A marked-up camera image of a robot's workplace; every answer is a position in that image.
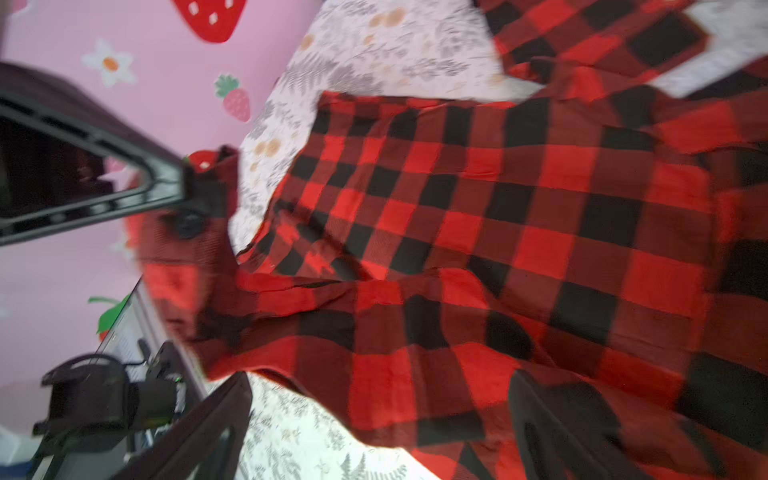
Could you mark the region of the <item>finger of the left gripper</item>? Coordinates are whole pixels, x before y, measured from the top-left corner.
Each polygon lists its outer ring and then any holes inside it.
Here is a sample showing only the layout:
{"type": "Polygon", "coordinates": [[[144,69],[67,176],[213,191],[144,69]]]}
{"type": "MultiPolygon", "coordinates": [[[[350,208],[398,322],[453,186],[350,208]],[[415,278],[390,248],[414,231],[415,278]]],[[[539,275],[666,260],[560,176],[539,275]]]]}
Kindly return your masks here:
{"type": "Polygon", "coordinates": [[[64,79],[1,65],[1,243],[187,199],[193,172],[64,79]]]}

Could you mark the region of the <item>red black plaid shirt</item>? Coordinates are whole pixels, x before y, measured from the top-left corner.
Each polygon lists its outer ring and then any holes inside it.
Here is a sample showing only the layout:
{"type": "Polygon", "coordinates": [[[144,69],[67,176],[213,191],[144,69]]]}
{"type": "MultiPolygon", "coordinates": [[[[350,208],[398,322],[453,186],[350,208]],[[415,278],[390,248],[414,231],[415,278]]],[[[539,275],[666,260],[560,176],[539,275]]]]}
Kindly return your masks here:
{"type": "Polygon", "coordinates": [[[679,98],[681,1],[478,1],[519,103],[326,91],[252,242],[131,217],[205,372],[265,374],[444,479],[525,475],[512,376],[586,383],[653,479],[767,475],[767,60],[679,98]]]}

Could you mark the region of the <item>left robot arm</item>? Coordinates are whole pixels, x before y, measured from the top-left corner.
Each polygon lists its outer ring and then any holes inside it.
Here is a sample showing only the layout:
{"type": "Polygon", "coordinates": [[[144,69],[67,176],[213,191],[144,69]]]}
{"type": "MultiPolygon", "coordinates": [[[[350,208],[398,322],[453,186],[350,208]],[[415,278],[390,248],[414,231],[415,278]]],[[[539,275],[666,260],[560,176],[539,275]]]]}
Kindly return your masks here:
{"type": "MultiPolygon", "coordinates": [[[[15,245],[172,206],[192,172],[65,80],[1,66],[1,242],[15,245]]],[[[71,359],[42,378],[47,417],[32,463],[57,473],[71,453],[108,451],[135,430],[140,390],[105,354],[71,359]]]]}

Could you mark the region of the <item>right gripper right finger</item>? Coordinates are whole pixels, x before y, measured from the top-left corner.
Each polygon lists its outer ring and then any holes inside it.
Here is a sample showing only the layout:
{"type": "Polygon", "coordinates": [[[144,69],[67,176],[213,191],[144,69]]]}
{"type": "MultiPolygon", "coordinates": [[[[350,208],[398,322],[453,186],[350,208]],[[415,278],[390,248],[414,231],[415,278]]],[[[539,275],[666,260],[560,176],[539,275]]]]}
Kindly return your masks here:
{"type": "Polygon", "coordinates": [[[545,386],[518,371],[508,397],[528,479],[650,477],[626,455],[618,417],[591,385],[545,386]]]}

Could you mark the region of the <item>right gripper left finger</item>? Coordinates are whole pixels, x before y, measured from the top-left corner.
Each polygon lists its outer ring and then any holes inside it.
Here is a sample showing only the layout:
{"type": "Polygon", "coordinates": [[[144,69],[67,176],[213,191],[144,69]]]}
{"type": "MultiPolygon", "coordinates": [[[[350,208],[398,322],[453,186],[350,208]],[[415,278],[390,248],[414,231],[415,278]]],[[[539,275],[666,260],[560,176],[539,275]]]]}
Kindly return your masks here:
{"type": "Polygon", "coordinates": [[[233,479],[249,426],[252,390],[248,376],[237,372],[208,395],[168,433],[115,473],[115,479],[188,479],[197,467],[210,479],[233,479]]]}

